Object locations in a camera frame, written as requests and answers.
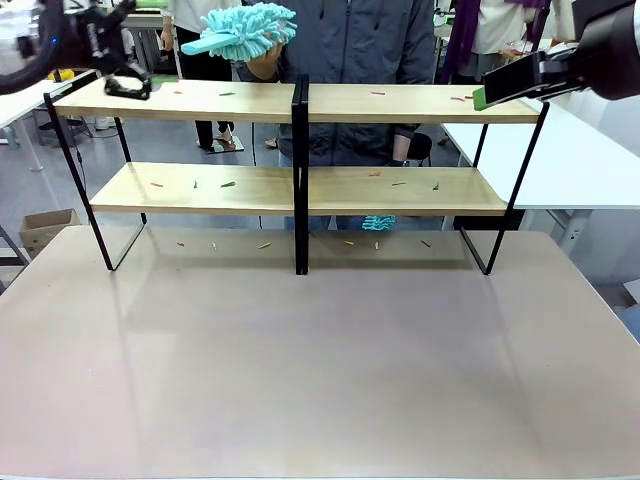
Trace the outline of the person's right hand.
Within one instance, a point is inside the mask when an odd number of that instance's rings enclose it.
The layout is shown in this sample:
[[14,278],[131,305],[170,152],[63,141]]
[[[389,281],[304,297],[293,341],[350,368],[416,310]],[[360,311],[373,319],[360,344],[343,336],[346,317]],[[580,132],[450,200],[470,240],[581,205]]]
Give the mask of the person's right hand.
[[247,63],[247,68],[251,74],[260,81],[267,81],[276,75],[278,61],[283,45],[276,43],[264,54],[251,59]]

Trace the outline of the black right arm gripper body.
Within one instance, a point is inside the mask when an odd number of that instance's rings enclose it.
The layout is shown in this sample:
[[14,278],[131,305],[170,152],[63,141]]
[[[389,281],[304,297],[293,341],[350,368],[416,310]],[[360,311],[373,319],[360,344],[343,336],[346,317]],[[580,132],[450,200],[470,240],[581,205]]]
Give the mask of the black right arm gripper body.
[[574,65],[586,86],[616,101],[639,94],[639,7],[574,6]]

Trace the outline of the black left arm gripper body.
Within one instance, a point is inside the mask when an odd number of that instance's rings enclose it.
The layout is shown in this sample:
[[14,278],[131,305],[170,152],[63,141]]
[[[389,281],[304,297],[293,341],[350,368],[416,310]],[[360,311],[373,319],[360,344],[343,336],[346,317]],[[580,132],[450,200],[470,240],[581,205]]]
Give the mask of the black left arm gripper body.
[[122,23],[131,5],[117,5],[110,12],[97,5],[69,13],[69,67],[99,71],[128,71]]

